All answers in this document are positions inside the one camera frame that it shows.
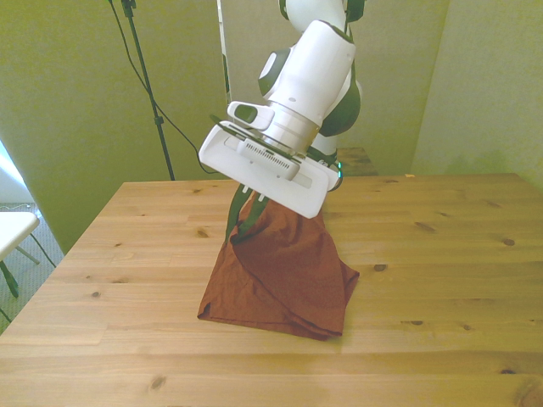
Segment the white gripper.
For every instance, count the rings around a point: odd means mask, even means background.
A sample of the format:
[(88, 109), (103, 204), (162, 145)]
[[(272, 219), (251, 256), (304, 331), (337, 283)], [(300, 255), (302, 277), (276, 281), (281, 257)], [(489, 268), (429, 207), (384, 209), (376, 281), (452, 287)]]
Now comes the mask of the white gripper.
[(268, 198), (311, 219), (318, 215), (331, 190), (328, 167), (313, 159), (288, 156), (230, 121), (213, 126), (199, 150), (199, 158), (203, 164), (243, 184), (238, 186), (230, 204), (226, 242), (251, 189), (258, 193), (247, 205), (248, 212), (239, 222), (237, 237), (245, 237), (255, 225)]

